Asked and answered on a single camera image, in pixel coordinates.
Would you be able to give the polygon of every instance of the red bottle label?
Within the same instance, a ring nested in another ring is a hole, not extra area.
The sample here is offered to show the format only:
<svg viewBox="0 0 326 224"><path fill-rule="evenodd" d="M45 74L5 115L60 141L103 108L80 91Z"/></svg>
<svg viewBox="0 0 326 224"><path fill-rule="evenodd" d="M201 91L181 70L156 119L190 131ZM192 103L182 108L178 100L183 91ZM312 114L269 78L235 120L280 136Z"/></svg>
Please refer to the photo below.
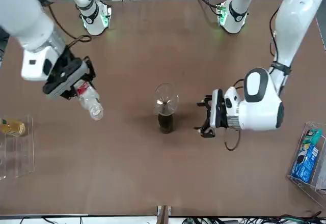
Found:
<svg viewBox="0 0 326 224"><path fill-rule="evenodd" d="M79 95L83 94L83 93L87 90L87 88L88 88L89 86L90 86L89 83L85 81L84 84L82 84L82 85L77 89L77 95L79 96Z"/></svg>

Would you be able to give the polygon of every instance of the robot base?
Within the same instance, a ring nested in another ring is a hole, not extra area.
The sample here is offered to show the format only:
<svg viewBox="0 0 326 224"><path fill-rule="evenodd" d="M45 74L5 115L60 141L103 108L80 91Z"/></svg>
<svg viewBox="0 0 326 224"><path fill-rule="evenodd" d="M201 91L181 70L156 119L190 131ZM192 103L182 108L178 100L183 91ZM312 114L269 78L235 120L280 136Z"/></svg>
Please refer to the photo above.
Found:
<svg viewBox="0 0 326 224"><path fill-rule="evenodd" d="M243 27L248 13L244 18L236 22L230 13L229 5L232 0L226 0L226 2L221 3L218 7L218 24L228 33L236 34Z"/></svg>
<svg viewBox="0 0 326 224"><path fill-rule="evenodd" d="M91 19L82 18L85 29L92 36L99 36L109 28L112 14L112 8L110 6L102 2L97 2L96 4L99 7L99 12L93 22Z"/></svg>

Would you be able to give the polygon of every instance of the clear glass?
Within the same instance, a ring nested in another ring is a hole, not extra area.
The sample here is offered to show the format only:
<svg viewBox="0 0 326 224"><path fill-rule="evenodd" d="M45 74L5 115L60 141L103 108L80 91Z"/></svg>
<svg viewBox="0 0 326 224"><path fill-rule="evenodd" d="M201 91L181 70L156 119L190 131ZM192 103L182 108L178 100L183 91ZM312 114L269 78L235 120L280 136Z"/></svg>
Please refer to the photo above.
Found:
<svg viewBox="0 0 326 224"><path fill-rule="evenodd" d="M154 93L154 113L169 116L175 113L178 108L179 94L170 83L162 83Z"/></svg>

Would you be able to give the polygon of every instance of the green light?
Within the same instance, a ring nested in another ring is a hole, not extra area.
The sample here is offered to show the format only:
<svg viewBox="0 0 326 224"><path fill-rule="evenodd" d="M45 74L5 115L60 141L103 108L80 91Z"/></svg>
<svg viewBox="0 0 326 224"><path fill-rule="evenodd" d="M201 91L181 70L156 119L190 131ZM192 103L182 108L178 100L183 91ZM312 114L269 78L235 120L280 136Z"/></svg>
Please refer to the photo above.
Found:
<svg viewBox="0 0 326 224"><path fill-rule="evenodd" d="M108 27L108 19L105 17L105 16L101 16L102 17L102 22L103 22L103 25L105 26L105 27Z"/></svg>
<svg viewBox="0 0 326 224"><path fill-rule="evenodd" d="M221 16L221 22L220 22L220 25L224 25L225 24L225 20L226 20L226 17L227 17L227 13L224 12Z"/></svg>

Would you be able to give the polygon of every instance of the clear plastic bottle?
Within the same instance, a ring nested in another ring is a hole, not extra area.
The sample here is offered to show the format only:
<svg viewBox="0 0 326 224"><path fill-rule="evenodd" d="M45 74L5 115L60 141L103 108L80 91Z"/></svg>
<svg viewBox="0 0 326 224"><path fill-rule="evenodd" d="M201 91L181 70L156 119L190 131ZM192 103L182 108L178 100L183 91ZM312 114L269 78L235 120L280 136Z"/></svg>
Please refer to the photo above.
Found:
<svg viewBox="0 0 326 224"><path fill-rule="evenodd" d="M99 121L103 117L103 107L100 104L100 96L88 81L79 80L74 85L78 99L84 109L87 109L91 118Z"/></svg>

